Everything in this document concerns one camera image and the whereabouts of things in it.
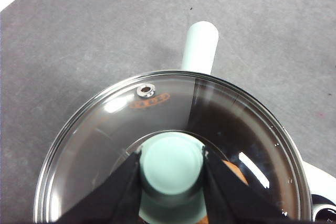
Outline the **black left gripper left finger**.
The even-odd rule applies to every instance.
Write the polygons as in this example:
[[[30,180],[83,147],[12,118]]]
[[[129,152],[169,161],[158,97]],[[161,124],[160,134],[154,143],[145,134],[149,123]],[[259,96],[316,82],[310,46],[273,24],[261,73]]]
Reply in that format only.
[[[137,223],[142,194],[140,156],[141,152],[132,153],[56,223]]]

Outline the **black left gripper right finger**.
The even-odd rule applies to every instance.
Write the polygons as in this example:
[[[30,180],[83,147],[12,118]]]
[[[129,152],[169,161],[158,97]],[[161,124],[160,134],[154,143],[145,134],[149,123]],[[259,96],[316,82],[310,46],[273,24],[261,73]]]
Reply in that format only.
[[[238,166],[203,147],[203,192],[209,223],[291,223],[257,194]]]

